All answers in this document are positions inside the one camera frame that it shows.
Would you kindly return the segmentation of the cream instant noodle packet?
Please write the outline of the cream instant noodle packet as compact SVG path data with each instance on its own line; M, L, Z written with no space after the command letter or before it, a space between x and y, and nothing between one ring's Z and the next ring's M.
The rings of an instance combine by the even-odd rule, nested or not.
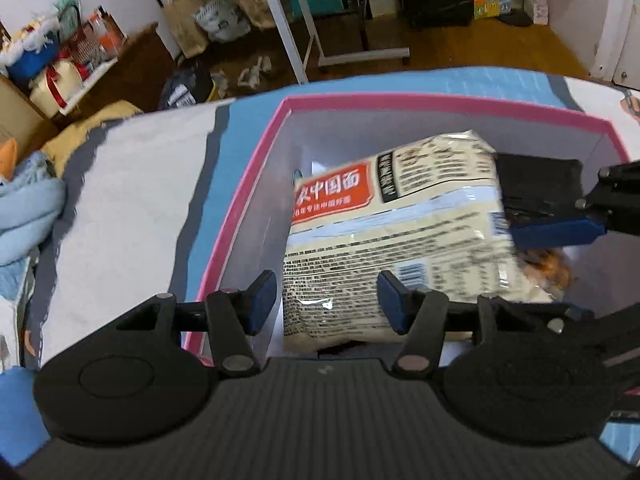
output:
M398 341L376 296L383 271L454 301L548 300L516 258L494 149L470 130L296 181L283 259L284 348Z

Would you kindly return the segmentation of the clear bag of coated peanuts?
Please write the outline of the clear bag of coated peanuts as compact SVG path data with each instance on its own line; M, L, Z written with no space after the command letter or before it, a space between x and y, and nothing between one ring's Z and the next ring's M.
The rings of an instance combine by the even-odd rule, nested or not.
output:
M534 217L530 211L516 210L506 213L509 228L514 224L547 223L563 221L560 217ZM518 263L534 285L543 289L556 300L563 298L572 284L572 268L562 247L549 249L518 249L515 247Z

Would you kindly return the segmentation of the pink storage box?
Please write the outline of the pink storage box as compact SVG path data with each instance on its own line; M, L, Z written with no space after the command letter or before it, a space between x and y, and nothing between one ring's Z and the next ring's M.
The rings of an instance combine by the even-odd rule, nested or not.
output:
M193 301L216 289L242 289L262 271L277 278L295 183L441 133L476 132L495 152L582 163L589 188L606 165L629 154L607 120L574 110L444 94L322 94L281 102L262 131L237 108L218 113L193 204L177 244L172 291ZM260 356L286 350L265 327Z

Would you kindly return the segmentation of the white door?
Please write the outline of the white door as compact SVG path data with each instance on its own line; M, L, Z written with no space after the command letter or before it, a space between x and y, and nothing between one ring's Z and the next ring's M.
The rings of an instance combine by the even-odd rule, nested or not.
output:
M614 81L618 62L622 58L636 0L608 0L601 37L589 70L594 79Z

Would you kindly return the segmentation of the striped cartoon bedsheet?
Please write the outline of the striped cartoon bedsheet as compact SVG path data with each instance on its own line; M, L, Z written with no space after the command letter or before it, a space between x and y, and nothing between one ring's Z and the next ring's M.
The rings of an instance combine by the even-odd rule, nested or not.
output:
M639 119L628 110L629 94L499 67L321 81L109 122L93 129L65 166L66 202L41 247L25 314L25 366L36 370L159 292L175 295L177 244L218 113L237 108L262 131L291 96L365 93L444 94L574 110L610 122L629 159L639 156Z

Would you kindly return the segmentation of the light blue blanket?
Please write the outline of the light blue blanket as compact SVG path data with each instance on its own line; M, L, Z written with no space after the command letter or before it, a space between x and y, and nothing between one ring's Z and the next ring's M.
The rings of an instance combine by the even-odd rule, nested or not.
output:
M1 181L1 297L20 299L37 247L49 236L66 201L66 186L50 160L35 152Z

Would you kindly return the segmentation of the wooden side cabinet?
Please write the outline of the wooden side cabinet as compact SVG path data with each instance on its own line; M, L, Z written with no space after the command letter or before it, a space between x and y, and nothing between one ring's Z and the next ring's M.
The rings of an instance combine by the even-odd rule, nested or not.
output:
M157 110L160 94L176 63L157 32L146 25L127 39L118 58L101 66L86 81L70 106L47 117L8 78L1 78L1 141L13 138L17 157L42 148L67 126L96 114L117 101L127 101L149 113Z

